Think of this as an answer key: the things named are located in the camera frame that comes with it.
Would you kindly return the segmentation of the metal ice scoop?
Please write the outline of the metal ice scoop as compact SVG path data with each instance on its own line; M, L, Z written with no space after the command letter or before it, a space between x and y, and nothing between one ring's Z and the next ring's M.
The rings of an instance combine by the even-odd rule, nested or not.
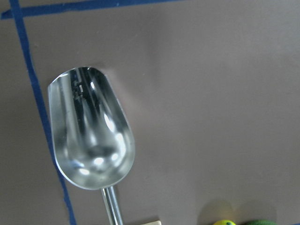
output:
M100 190L112 225L123 223L114 186L135 159L135 140L107 77L77 67L48 86L55 161L73 185Z

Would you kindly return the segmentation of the wooden cutting board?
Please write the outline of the wooden cutting board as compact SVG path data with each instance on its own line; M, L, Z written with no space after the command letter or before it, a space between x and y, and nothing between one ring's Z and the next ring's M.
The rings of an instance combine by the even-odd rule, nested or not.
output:
M160 220L131 222L128 225L162 225Z

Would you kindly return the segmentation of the yellow lemon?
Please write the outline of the yellow lemon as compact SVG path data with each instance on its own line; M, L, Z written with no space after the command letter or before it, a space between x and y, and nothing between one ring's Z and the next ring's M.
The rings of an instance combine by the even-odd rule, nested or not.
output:
M236 225L236 224L231 220L223 219L223 220L216 221L213 225Z

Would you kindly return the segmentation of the green avocado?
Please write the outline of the green avocado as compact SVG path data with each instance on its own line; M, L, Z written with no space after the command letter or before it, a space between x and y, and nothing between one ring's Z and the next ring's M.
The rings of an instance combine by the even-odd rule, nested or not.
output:
M277 225L277 223L267 219L256 219L246 222L245 225Z

